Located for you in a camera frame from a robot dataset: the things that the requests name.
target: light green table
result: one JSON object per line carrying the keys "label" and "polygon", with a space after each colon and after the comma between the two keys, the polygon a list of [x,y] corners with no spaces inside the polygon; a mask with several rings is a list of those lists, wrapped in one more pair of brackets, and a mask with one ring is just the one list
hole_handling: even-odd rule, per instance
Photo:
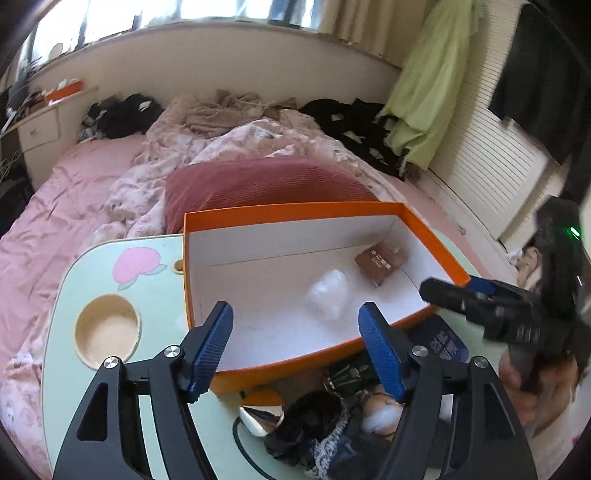
{"label": "light green table", "polygon": [[[436,232],[465,270],[477,274],[468,260],[447,237]],[[140,274],[125,284],[113,277],[113,266],[121,255],[135,248],[150,248],[160,256],[149,274]],[[179,344],[187,333],[183,277],[173,271],[173,264],[183,252],[182,235],[109,242],[85,253],[72,266],[62,285],[53,314],[43,368],[42,407],[47,450],[55,466],[70,421],[95,372],[76,355],[73,343],[74,325],[82,308],[105,293],[118,293],[139,311],[142,335],[130,362],[152,358],[167,345]],[[494,364],[503,348],[483,343],[482,330],[467,324],[461,315],[442,312],[442,316],[462,338],[470,354],[484,355]],[[213,469],[220,480],[262,477],[246,462],[232,437],[232,423],[238,414],[238,394],[217,397],[209,392],[190,406],[193,421]],[[141,420],[152,476],[167,479],[154,426],[150,399],[140,397]],[[263,443],[240,426],[244,447],[254,461],[271,476],[281,480],[304,479],[302,469],[291,468],[266,454]]]}

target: corduroy cushion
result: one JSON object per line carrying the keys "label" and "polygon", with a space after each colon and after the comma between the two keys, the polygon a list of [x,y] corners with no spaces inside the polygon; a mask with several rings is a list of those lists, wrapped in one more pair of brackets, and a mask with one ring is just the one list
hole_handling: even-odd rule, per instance
{"label": "corduroy cushion", "polygon": [[378,199],[336,163],[308,157],[197,163],[175,171],[166,180],[166,232],[182,232],[187,212],[274,203],[351,201]]}

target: light green dress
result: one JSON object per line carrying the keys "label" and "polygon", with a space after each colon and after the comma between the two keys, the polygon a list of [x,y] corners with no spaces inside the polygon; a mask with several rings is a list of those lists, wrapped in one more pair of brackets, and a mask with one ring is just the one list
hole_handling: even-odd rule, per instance
{"label": "light green dress", "polygon": [[478,24],[478,0],[439,0],[379,116],[394,115],[385,143],[426,170],[452,120]]}

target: silver bolt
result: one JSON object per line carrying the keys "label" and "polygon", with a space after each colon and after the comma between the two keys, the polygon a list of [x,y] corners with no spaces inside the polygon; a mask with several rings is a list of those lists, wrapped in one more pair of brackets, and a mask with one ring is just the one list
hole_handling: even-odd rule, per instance
{"label": "silver bolt", "polygon": [[174,358],[178,356],[180,352],[181,349],[178,345],[171,345],[164,349],[164,355],[166,355],[168,358]]}
{"label": "silver bolt", "polygon": [[474,357],[474,365],[478,368],[486,368],[488,367],[488,360],[483,356],[476,356]]}
{"label": "silver bolt", "polygon": [[414,356],[427,356],[428,354],[429,350],[427,350],[423,345],[415,345],[413,347]]}
{"label": "silver bolt", "polygon": [[104,361],[103,365],[105,368],[114,368],[119,363],[119,359],[115,356],[110,356],[107,360]]}

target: drawer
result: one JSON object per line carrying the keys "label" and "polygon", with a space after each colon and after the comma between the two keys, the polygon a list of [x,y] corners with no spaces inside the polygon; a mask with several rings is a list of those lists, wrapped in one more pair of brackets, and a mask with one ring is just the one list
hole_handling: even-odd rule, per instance
{"label": "drawer", "polygon": [[23,152],[59,138],[56,110],[43,113],[18,127]]}
{"label": "drawer", "polygon": [[25,164],[31,177],[33,189],[37,191],[51,176],[53,167],[60,159],[60,143],[49,142],[25,152]]}

